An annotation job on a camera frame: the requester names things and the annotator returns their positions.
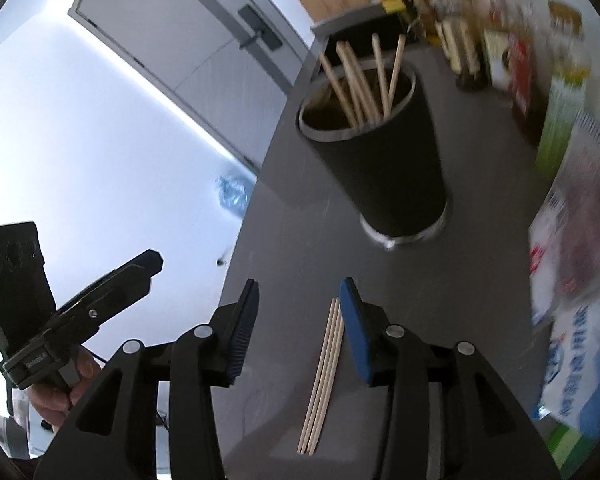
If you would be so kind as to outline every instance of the door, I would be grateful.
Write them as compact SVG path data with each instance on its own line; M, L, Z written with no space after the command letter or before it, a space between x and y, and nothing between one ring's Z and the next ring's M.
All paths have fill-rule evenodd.
M269 0L76 0L70 13L257 174L307 53Z

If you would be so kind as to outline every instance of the black sink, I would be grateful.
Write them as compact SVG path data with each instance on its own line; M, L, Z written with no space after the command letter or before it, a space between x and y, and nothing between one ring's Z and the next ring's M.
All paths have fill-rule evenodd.
M400 34L406 34L407 44L417 43L417 38L413 34L407 34L406 31L407 23L398 14L387 14L359 25L344 28L330 35L324 54L331 65L341 65L342 62L336 54L336 43L349 41L358 58L373 56L371 36L374 33L377 33L380 37L380 45L383 51L395 50Z

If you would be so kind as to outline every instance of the gray container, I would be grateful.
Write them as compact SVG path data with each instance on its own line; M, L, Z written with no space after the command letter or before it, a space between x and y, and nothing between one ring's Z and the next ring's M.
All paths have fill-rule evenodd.
M388 81L393 59L384 60ZM370 84L373 59L360 63ZM346 87L344 69L334 69ZM387 248L426 240L442 230L448 216L436 134L415 68L403 61L394 109L379 124L349 127L321 75L310 85L298 128L362 216L365 231Z

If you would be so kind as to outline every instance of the metal table surface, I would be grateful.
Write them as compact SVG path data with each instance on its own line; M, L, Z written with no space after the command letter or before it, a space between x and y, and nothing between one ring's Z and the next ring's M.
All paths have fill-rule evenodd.
M453 196L450 222L437 239L393 252L367 238L359 214L296 130L316 69L310 55L264 161L222 293L229 303L247 278L260 283L243 374L229 390L214 391L231 480L372 478L386 389L367 388L357 377L346 337L317 452L296 455L330 300L346 276L364 301L384 306L392 322L424 341L473 342L529 413L538 401L548 334L530 324L527 229L548 183L506 102L489 91L459 91L439 49L413 46L405 58L429 99Z

